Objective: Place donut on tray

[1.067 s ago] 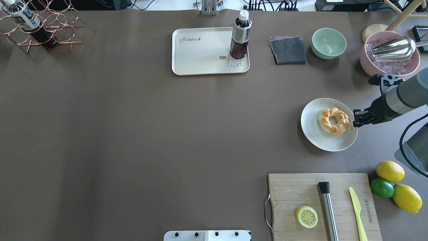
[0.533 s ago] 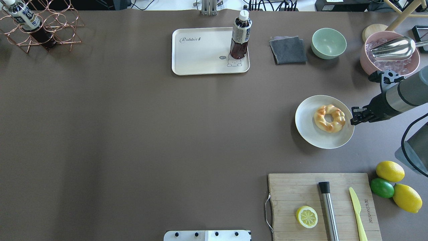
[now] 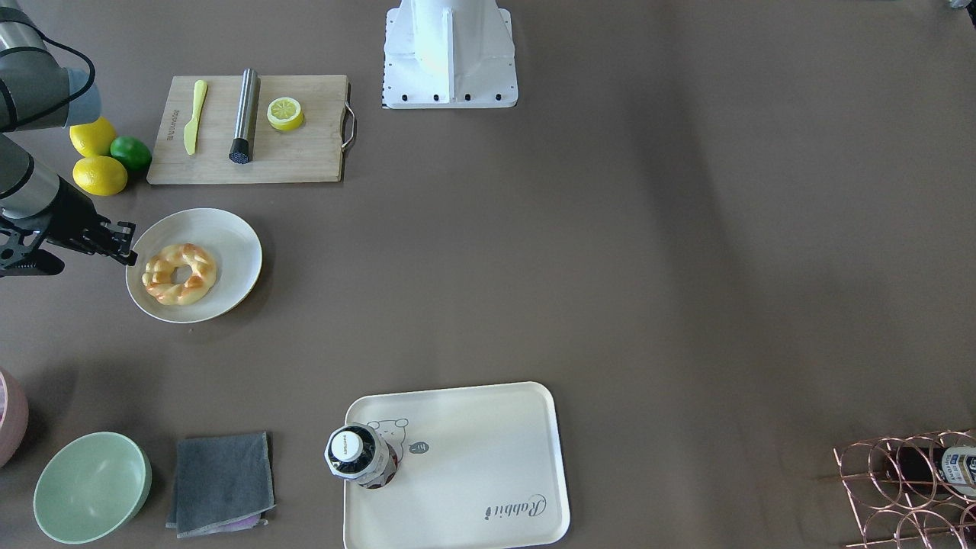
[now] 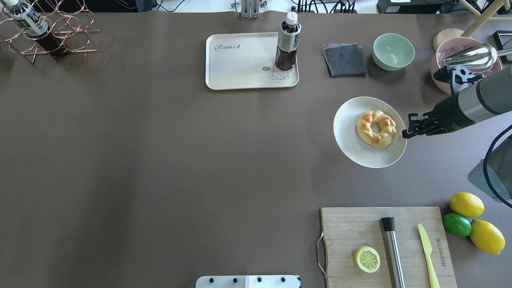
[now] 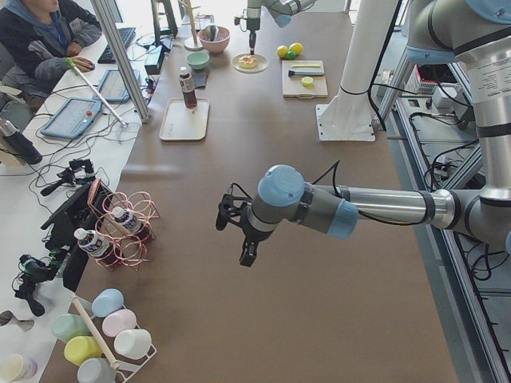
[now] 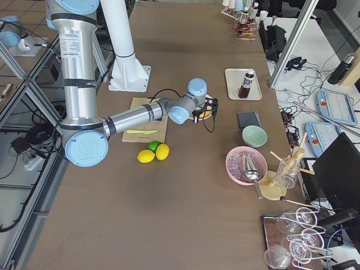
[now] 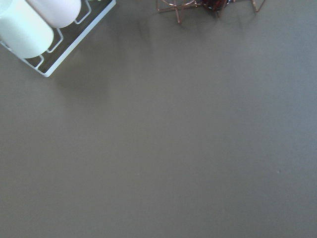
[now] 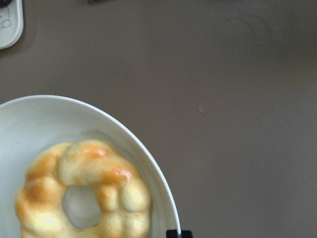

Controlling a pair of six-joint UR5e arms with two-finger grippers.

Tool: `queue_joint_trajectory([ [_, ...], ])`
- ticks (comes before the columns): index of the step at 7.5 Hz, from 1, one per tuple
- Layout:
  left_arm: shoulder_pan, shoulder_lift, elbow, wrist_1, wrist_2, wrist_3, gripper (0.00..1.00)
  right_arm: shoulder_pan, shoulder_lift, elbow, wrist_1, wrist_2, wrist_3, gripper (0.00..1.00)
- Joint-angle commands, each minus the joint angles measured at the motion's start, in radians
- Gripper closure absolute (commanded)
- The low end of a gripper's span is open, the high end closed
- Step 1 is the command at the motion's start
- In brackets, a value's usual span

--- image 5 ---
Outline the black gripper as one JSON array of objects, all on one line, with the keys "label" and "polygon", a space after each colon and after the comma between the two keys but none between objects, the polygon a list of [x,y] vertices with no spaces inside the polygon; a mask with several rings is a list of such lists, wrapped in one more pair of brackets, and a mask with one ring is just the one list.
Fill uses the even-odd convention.
[{"label": "black gripper", "polygon": [[248,16],[235,16],[234,24],[239,26],[242,30],[249,32],[249,53],[255,54],[256,48],[256,33],[260,29],[260,17],[248,17]]},{"label": "black gripper", "polygon": [[274,223],[265,223],[252,211],[249,197],[225,193],[218,205],[216,229],[222,231],[229,224],[239,227],[244,233],[240,265],[251,267],[257,257],[259,243],[268,239],[275,230]]}]

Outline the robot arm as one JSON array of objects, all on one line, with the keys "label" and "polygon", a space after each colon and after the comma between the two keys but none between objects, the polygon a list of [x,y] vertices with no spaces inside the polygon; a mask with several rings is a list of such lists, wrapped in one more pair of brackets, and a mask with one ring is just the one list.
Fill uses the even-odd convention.
[{"label": "robot arm", "polygon": [[293,167],[266,171],[254,196],[226,193],[216,228],[239,227],[240,263],[283,220],[345,239],[359,218],[396,225],[429,224],[483,243],[510,247],[510,4],[507,1],[415,1],[408,55],[413,63],[462,62],[468,71],[485,171],[479,190],[393,191],[314,185]]},{"label": "robot arm", "polygon": [[316,3],[315,0],[252,0],[247,1],[243,13],[234,17],[234,25],[249,32],[249,53],[255,54],[257,32],[261,26],[262,9],[265,8],[272,16],[277,26],[283,28],[295,14],[310,9]]}]

